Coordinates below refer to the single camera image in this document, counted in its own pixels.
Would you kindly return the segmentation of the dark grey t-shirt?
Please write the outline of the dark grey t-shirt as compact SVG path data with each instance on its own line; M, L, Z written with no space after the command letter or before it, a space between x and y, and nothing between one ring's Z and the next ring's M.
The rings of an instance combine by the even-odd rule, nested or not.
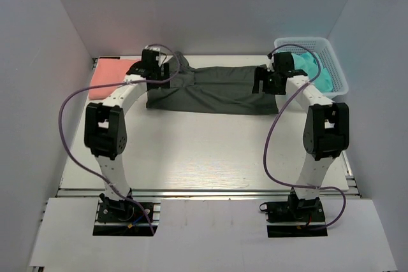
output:
M194 68L181 52L167 61L172 73L180 71L168 89L147 92L148 109L228 115L275 115L274 95L254 94L256 66Z

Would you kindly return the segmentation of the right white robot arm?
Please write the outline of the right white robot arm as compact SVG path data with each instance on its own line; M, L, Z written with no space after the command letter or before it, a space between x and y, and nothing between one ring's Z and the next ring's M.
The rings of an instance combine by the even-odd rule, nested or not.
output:
M322 184L329 167L349 146L349 107L326 97L314 85L314 78L295 68L291 53L269 53L268 59L267 67L256 68L252 91L288 96L270 130L274 131L292 101L296 101L307 115L302 136L305 160L296 183L288 185L295 198L288 204L289 215L295 220L303 220L324 189Z

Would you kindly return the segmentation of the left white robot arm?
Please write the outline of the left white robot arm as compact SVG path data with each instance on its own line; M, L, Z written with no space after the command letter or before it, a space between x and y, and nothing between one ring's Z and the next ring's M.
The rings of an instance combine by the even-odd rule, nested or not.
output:
M84 144L90 149L105 183L104 197L115 201L113 213L129 220L135 212L122 154L128 142L125 115L139 97L152 89L170 88L170 67L162 63L159 46L147 46L141 59L130 66L124 80L100 103L85 109Z

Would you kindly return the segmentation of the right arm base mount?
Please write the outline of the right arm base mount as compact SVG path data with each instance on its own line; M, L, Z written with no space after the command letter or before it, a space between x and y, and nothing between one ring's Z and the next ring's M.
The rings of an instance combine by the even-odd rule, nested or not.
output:
M319 197L298 199L292 193L286 201L261 203L261 213L266 215L269 238L312 238L326 237L326 218Z

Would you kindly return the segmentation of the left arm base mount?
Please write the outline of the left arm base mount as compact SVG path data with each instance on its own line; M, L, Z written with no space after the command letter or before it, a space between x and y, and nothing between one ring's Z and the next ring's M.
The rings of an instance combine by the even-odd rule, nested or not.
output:
M153 237L159 225L160 204L111 200L103 193L93 227L93 236Z

